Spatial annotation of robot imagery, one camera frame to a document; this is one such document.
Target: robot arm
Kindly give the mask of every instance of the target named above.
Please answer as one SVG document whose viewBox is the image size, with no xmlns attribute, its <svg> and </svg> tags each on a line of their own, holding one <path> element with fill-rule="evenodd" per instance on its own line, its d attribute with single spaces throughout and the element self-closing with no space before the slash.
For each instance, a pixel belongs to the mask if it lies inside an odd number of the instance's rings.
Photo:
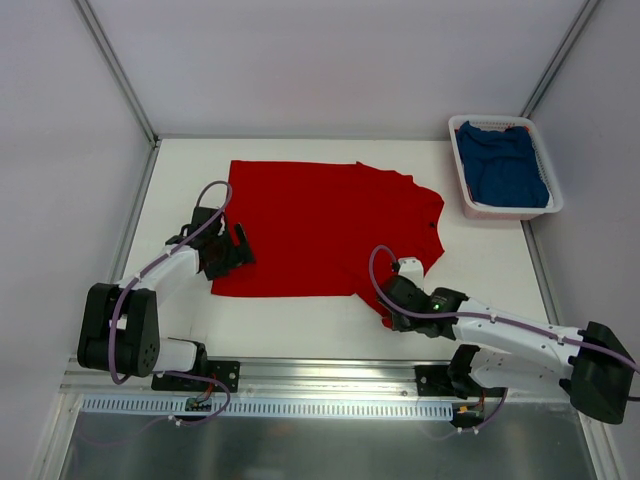
<svg viewBox="0 0 640 480">
<path fill-rule="evenodd" d="M 191 223 L 184 225 L 179 235 L 167 240 L 159 256 L 166 256 L 172 247 L 202 227 L 216 212 L 216 209 L 197 206 Z M 201 271 L 207 279 L 214 280 L 227 275 L 233 268 L 255 262 L 242 226 L 234 227 L 237 244 L 225 227 L 224 215 L 220 215 L 131 289 L 125 298 L 116 332 L 118 373 L 138 377 L 169 370 L 198 373 L 199 365 L 207 359 L 204 346 L 188 340 L 160 338 L 158 307 L 184 281 Z M 132 278 L 124 278 L 116 284 L 97 283 L 89 290 L 78 343 L 81 366 L 109 370 L 109 326 L 116 301 Z"/>
<path fill-rule="evenodd" d="M 573 339 L 599 345 L 631 359 L 608 327 L 595 322 L 590 322 L 585 330 L 545 325 L 502 312 L 448 288 L 437 288 L 427 295 L 416 286 L 422 283 L 419 261 L 400 259 L 398 264 L 398 275 L 382 287 L 391 302 L 379 298 L 391 313 L 391 328 L 463 342 L 448 369 L 459 397 L 466 398 L 478 386 L 548 394 L 564 391 L 582 413 L 606 423 L 622 422 L 633 377 L 631 368 L 607 355 L 564 341 Z M 452 316 L 412 317 L 396 307 L 418 314 L 452 313 Z M 491 319 L 456 317 L 456 312 L 489 315 Z M 496 321 L 500 317 L 515 320 L 519 325 Z M 541 329 L 549 330 L 550 336 L 541 336 Z"/>
</svg>

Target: red t-shirt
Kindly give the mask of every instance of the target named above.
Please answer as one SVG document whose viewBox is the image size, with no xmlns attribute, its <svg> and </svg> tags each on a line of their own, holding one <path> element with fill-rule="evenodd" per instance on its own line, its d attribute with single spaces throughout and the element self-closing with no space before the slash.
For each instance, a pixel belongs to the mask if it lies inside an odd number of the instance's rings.
<svg viewBox="0 0 640 480">
<path fill-rule="evenodd" d="M 231 297 L 358 294 L 385 314 L 369 280 L 369 255 L 385 244 L 428 270 L 444 253 L 437 223 L 444 202 L 413 178 L 361 163 L 231 162 L 233 198 L 226 214 L 241 223 L 256 263 L 216 279 Z M 381 253 L 379 283 L 391 275 Z"/>
</svg>

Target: white table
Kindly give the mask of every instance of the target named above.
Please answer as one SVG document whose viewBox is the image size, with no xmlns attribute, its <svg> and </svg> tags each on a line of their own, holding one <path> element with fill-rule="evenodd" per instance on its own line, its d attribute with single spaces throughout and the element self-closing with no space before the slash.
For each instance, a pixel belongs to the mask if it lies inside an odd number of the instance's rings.
<svg viewBox="0 0 640 480">
<path fill-rule="evenodd" d="M 472 221 L 462 214 L 449 142 L 376 140 L 163 140 L 127 263 L 138 271 L 191 218 L 208 182 L 226 180 L 230 161 L 351 163 L 411 174 L 445 201 L 438 231 L 445 253 L 425 279 L 496 308 L 546 322 L 519 222 Z M 224 188 L 204 205 L 219 205 Z M 384 328 L 358 297 L 229 298 L 213 296 L 204 275 L 160 308 L 162 336 L 204 342 L 210 356 L 351 360 L 447 360 L 456 344 Z"/>
</svg>

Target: purple cable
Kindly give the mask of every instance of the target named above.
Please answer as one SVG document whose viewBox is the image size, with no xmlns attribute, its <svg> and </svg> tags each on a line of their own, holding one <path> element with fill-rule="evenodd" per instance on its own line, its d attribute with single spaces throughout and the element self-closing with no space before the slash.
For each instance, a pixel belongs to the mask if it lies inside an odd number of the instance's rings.
<svg viewBox="0 0 640 480">
<path fill-rule="evenodd" d="M 454 435 L 458 435 L 458 434 L 461 434 L 461 433 L 475 433 L 476 431 L 480 431 L 484 427 L 489 425 L 491 422 L 493 422 L 495 420 L 496 415 L 498 414 L 498 412 L 500 412 L 500 410 L 502 410 L 502 407 L 504 407 L 504 404 L 505 404 L 505 402 L 507 400 L 507 392 L 508 392 L 508 390 L 505 388 L 504 389 L 504 393 L 502 394 L 502 398 L 500 399 L 500 403 L 498 403 L 498 406 L 495 408 L 495 410 L 493 412 L 491 412 L 491 415 L 489 415 L 487 418 L 485 418 L 482 421 L 482 423 L 476 425 L 475 427 L 463 428 L 461 430 L 455 429 L 452 432 L 449 432 L 446 435 L 443 435 L 442 437 L 434 437 L 433 435 L 431 435 L 430 433 L 428 433 L 424 429 L 422 429 L 422 433 L 424 433 L 431 440 L 440 441 L 440 440 L 446 440 L 447 438 L 451 438 Z"/>
<path fill-rule="evenodd" d="M 622 363 L 622 364 L 626 365 L 627 367 L 631 368 L 636 373 L 640 373 L 640 366 L 638 366 L 633 360 L 630 360 L 629 358 L 625 357 L 624 355 L 619 354 L 618 352 L 614 352 L 613 350 L 601 347 L 599 345 L 594 345 L 592 343 L 582 342 L 582 341 L 580 341 L 578 339 L 567 338 L 567 337 L 558 335 L 557 333 L 553 332 L 552 330 L 545 329 L 545 328 L 540 328 L 540 327 L 534 327 L 533 325 L 528 325 L 526 323 L 519 322 L 519 321 L 514 320 L 512 318 L 499 317 L 499 316 L 492 317 L 492 315 L 490 315 L 490 314 L 479 313 L 479 312 L 455 312 L 455 315 L 452 315 L 451 313 L 417 313 L 417 312 L 412 312 L 410 310 L 404 309 L 404 308 L 400 307 L 399 305 L 396 305 L 395 303 L 393 303 L 391 301 L 391 299 L 385 295 L 385 293 L 380 288 L 380 285 L 378 285 L 378 282 L 376 281 L 376 277 L 375 277 L 375 274 L 374 274 L 374 271 L 373 271 L 373 263 L 374 263 L 374 260 L 376 258 L 376 255 L 378 254 L 378 252 L 380 250 L 384 250 L 385 252 L 387 252 L 391 256 L 391 259 L 393 260 L 394 263 L 397 262 L 396 256 L 394 255 L 393 251 L 391 251 L 391 249 L 389 247 L 387 247 L 386 245 L 378 245 L 376 248 L 374 248 L 373 251 L 371 252 L 371 256 L 369 257 L 369 277 L 371 279 L 371 283 L 373 284 L 373 288 L 376 290 L 376 293 L 378 294 L 378 296 L 382 300 L 384 300 L 388 305 L 393 307 L 394 310 L 402 313 L 403 315 L 408 315 L 408 316 L 413 317 L 413 318 L 424 318 L 424 319 L 429 319 L 429 320 L 439 320 L 439 319 L 443 319 L 443 318 L 451 318 L 452 316 L 469 317 L 469 318 L 480 318 L 480 319 L 483 319 L 483 320 L 495 320 L 498 323 L 503 323 L 505 325 L 510 325 L 512 327 L 521 328 L 521 329 L 526 330 L 528 332 L 532 332 L 532 333 L 535 333 L 537 335 L 541 335 L 541 336 L 543 336 L 545 338 L 552 338 L 554 340 L 562 341 L 562 342 L 567 343 L 569 345 L 573 345 L 573 346 L 580 347 L 580 348 L 585 348 L 587 350 L 593 350 L 594 352 L 603 353 L 605 355 L 608 355 L 611 358 L 614 358 L 614 359 L 618 360 L 620 363 Z"/>
<path fill-rule="evenodd" d="M 189 373 L 182 373 L 182 372 L 171 372 L 170 371 L 170 372 L 165 372 L 165 375 L 171 375 L 172 377 L 186 378 L 187 380 L 198 380 L 198 381 L 201 381 L 201 382 L 213 383 L 215 386 L 220 387 L 224 391 L 224 394 L 226 396 L 225 401 L 222 404 L 222 406 L 218 410 L 216 410 L 215 412 L 207 415 L 203 419 L 194 420 L 192 422 L 185 422 L 185 421 L 181 420 L 180 421 L 181 425 L 186 425 L 188 427 L 195 427 L 197 425 L 202 425 L 203 423 L 210 422 L 211 420 L 213 420 L 214 418 L 219 416 L 222 412 L 224 412 L 227 409 L 227 407 L 229 406 L 229 404 L 231 403 L 231 392 L 229 391 L 227 386 L 224 383 L 222 383 L 220 380 L 216 380 L 215 378 L 199 377 L 199 376 L 196 376 L 196 375 L 191 375 Z"/>
<path fill-rule="evenodd" d="M 224 212 L 224 209 L 227 208 L 227 205 L 229 205 L 229 202 L 231 201 L 231 196 L 233 194 L 233 189 L 231 188 L 231 185 L 228 182 L 225 182 L 224 180 L 216 180 L 215 182 L 211 182 L 209 185 L 204 187 L 202 189 L 202 192 L 200 192 L 200 195 L 198 196 L 198 200 L 196 201 L 196 207 L 200 205 L 200 201 L 202 200 L 202 197 L 204 196 L 204 194 L 207 193 L 207 191 L 215 185 L 225 185 L 227 187 L 227 196 L 224 200 L 224 203 L 218 209 L 218 211 L 215 214 L 213 214 L 213 216 L 209 220 L 204 222 L 202 226 L 200 226 L 200 228 L 198 228 L 195 232 L 193 232 L 191 235 L 185 238 L 182 242 L 180 242 L 175 247 L 173 247 L 169 251 L 169 253 L 160 255 L 153 262 L 151 262 L 142 270 L 140 270 L 140 273 L 138 273 L 127 284 L 124 290 L 122 290 L 122 293 L 120 293 L 120 296 L 116 301 L 116 306 L 113 309 L 113 316 L 111 317 L 111 325 L 109 327 L 109 346 L 108 346 L 109 373 L 111 374 L 111 379 L 113 380 L 113 383 L 115 383 L 116 385 L 122 385 L 124 382 L 126 382 L 129 379 L 129 376 L 130 376 L 130 375 L 125 375 L 124 377 L 119 378 L 118 372 L 116 371 L 116 333 L 118 331 L 118 321 L 120 320 L 120 311 L 122 310 L 122 305 L 124 304 L 124 300 L 125 298 L 127 298 L 127 295 L 129 294 L 131 289 L 138 282 L 140 282 L 140 280 L 142 280 L 151 270 L 156 268 L 158 265 L 164 262 L 167 258 L 169 258 L 171 255 L 176 253 L 186 244 L 188 244 L 196 236 L 200 235 L 200 233 L 202 233 L 206 228 L 209 227 L 209 225 L 215 222 L 220 215 L 222 215 L 222 212 Z"/>
<path fill-rule="evenodd" d="M 173 377 L 180 377 L 180 378 L 186 378 L 189 380 L 198 380 L 201 382 L 208 382 L 208 383 L 212 383 L 218 387 L 220 387 L 226 396 L 225 402 L 224 404 L 215 412 L 207 415 L 205 418 L 200 419 L 200 420 L 194 420 L 192 422 L 189 421 L 185 421 L 185 420 L 179 420 L 180 425 L 184 425 L 187 427 L 195 427 L 197 425 L 202 425 L 203 423 L 207 423 L 210 422 L 211 420 L 213 420 L 215 417 L 219 416 L 222 412 L 224 412 L 227 407 L 229 406 L 229 403 L 231 403 L 231 392 L 229 391 L 229 389 L 227 388 L 227 386 L 220 382 L 219 380 L 216 380 L 215 378 L 207 378 L 207 377 L 199 377 L 196 375 L 190 375 L 188 373 L 182 373 L 182 372 L 164 372 L 165 375 L 171 375 Z M 162 422 L 162 421 L 167 421 L 167 420 L 171 420 L 171 417 L 157 417 L 154 418 L 153 420 L 151 420 L 149 423 L 147 423 L 144 427 L 142 427 L 140 430 L 138 430 L 136 433 L 134 433 L 133 435 L 128 436 L 127 438 L 125 438 L 124 440 L 116 440 L 113 442 L 98 442 L 96 440 L 93 440 L 89 437 L 87 437 L 85 435 L 85 433 L 83 432 L 82 429 L 82 424 L 84 421 L 84 417 L 80 417 L 80 420 L 78 421 L 78 426 L 76 427 L 76 433 L 75 436 L 82 440 L 85 443 L 88 443 L 89 445 L 93 446 L 93 447 L 119 447 L 122 446 L 128 442 L 130 442 L 131 440 L 133 440 L 134 438 L 136 438 L 138 435 L 140 435 L 141 433 L 146 432 L 149 428 L 151 428 L 152 426 Z"/>
</svg>

